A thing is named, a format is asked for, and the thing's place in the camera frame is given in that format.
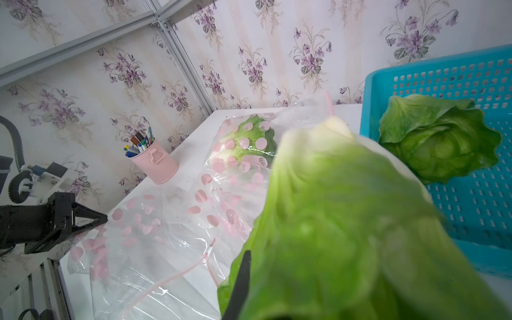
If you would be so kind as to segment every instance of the white table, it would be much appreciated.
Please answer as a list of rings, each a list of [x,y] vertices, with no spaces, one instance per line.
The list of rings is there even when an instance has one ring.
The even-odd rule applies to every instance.
[[[174,189],[179,187],[188,190],[192,187],[203,167],[206,153],[213,141],[214,135],[222,122],[232,116],[243,116],[253,113],[279,112],[282,108],[271,109],[242,109],[217,110],[210,115],[179,147],[174,150],[172,157],[179,163],[179,169],[169,181],[161,184],[160,188]],[[361,122],[361,104],[343,104],[335,106],[335,114],[342,118],[354,132],[359,132]],[[150,179],[144,179],[123,200],[139,196],[147,188],[155,187]],[[60,260],[62,286],[68,298],[68,307],[72,319],[92,320],[93,308],[91,298],[91,285],[88,274],[69,274],[67,270],[69,254]],[[500,295],[512,310],[512,281],[483,275],[491,287]],[[216,292],[202,292],[205,298],[213,305],[217,305]]]

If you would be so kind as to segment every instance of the lettuce head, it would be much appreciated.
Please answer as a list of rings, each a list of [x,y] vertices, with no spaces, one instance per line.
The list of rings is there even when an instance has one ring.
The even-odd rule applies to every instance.
[[[472,100],[392,96],[380,120],[379,143],[423,184],[465,177],[498,163],[501,134],[484,123]]]
[[[284,134],[263,212],[218,289],[222,313],[247,250],[240,320],[510,319],[423,185],[339,118]]]

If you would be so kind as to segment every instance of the floral wallpaper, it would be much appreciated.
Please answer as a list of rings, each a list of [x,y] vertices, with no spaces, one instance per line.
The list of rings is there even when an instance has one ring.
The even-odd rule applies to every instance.
[[[147,10],[140,0],[0,0],[0,68]]]
[[[507,0],[200,0],[170,23],[216,108],[268,108],[325,91],[362,103],[377,69],[512,43],[511,10]]]
[[[171,152],[206,118],[155,35],[151,27],[141,29],[0,88],[0,115],[18,128],[26,163],[73,170],[67,191],[91,209],[108,212],[146,177],[124,155],[136,130],[151,126]],[[3,126],[0,134],[9,136]],[[14,156],[10,138],[0,148]],[[7,185],[0,203],[11,204]],[[21,252],[0,259],[0,274],[9,275],[0,276],[0,300],[40,263]]]

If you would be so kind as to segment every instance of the pink drawstring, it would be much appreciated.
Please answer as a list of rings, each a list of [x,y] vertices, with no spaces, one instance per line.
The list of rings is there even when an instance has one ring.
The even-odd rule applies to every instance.
[[[325,92],[325,98],[327,100],[327,109],[329,110],[329,115],[334,116],[334,106],[332,105],[332,99],[329,91]]]

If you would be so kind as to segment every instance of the black cable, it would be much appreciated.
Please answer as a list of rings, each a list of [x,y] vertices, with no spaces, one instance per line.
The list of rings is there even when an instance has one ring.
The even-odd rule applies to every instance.
[[[6,254],[10,253],[12,250],[14,250],[14,248],[16,247],[15,244],[12,245],[12,247],[10,247],[9,249],[5,250],[4,252],[0,253],[0,257],[3,257],[5,256]]]
[[[18,172],[21,172],[22,166],[25,165],[25,158],[23,157],[22,137],[19,135],[18,129],[16,129],[16,126],[11,121],[0,116],[0,123],[3,124],[11,134],[12,145],[14,147],[14,160],[16,161]]]

